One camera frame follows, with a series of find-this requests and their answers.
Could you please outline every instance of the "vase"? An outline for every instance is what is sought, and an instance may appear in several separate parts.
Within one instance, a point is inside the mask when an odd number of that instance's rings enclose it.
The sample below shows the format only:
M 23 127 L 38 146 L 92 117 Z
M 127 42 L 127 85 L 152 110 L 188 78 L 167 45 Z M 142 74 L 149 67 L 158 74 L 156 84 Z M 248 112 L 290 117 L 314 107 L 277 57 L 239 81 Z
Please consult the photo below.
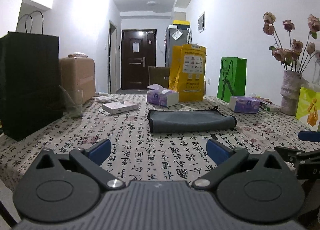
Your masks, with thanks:
M 280 112 L 295 116 L 298 108 L 302 75 L 291 70 L 284 70 L 281 87 L 281 108 Z

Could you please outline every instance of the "table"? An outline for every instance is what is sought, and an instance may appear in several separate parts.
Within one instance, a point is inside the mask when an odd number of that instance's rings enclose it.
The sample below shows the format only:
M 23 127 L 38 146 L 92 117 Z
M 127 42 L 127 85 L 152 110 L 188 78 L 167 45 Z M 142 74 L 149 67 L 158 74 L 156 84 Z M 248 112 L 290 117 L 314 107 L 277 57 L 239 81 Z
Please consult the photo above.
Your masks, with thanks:
M 101 104 L 90 100 L 82 118 L 63 117 L 47 127 L 16 142 L 0 137 L 0 179 L 12 191 L 32 161 L 43 148 L 55 153 L 68 153 L 76 147 L 89 148 L 101 139 L 112 142 L 111 155 L 102 167 L 126 183 L 130 180 L 186 180 L 188 183 L 215 167 L 207 156 L 206 142 L 214 133 L 224 145 L 243 147 L 250 153 L 263 153 L 275 146 L 301 150 L 319 149 L 319 144 L 298 139 L 301 130 L 308 130 L 292 116 L 278 112 L 258 114 L 233 113 L 228 104 L 206 96 L 201 102 L 179 103 L 169 108 L 146 102 L 146 95 L 111 95 L 139 103 L 139 110 L 106 116 L 98 111 Z M 224 115 L 234 115 L 234 130 L 193 133 L 161 133 L 149 131 L 150 109 L 203 110 L 218 106 Z

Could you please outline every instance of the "brown front door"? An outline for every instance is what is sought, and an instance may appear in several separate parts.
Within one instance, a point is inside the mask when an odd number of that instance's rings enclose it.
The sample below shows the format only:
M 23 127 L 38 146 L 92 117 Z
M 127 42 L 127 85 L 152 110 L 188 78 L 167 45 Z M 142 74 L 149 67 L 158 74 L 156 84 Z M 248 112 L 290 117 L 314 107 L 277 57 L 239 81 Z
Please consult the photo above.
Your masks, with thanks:
M 147 89 L 156 66 L 156 30 L 122 30 L 121 89 Z

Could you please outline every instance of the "door handle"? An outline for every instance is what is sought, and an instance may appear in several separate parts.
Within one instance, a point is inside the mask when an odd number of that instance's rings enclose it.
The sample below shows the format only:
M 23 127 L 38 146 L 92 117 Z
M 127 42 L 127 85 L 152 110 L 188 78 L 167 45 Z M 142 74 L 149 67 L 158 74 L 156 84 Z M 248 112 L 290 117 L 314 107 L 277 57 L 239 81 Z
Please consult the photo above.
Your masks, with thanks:
M 141 62 L 143 63 L 143 67 L 146 66 L 146 57 L 143 57 L 143 60 L 141 60 Z

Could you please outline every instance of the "triangular hole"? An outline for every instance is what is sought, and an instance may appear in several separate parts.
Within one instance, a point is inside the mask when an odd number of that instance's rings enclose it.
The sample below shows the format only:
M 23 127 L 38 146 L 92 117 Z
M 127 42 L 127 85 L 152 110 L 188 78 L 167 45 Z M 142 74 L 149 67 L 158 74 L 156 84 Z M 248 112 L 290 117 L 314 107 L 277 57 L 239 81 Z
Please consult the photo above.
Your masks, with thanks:
M 264 167 L 266 168 L 272 168 L 272 169 L 281 169 L 280 164 L 276 160 L 276 158 L 272 155 L 269 155 L 266 163 L 264 164 Z
M 38 163 L 36 169 L 47 169 L 47 168 L 53 168 L 54 164 L 50 158 L 49 155 L 44 155 L 41 159 L 41 161 Z

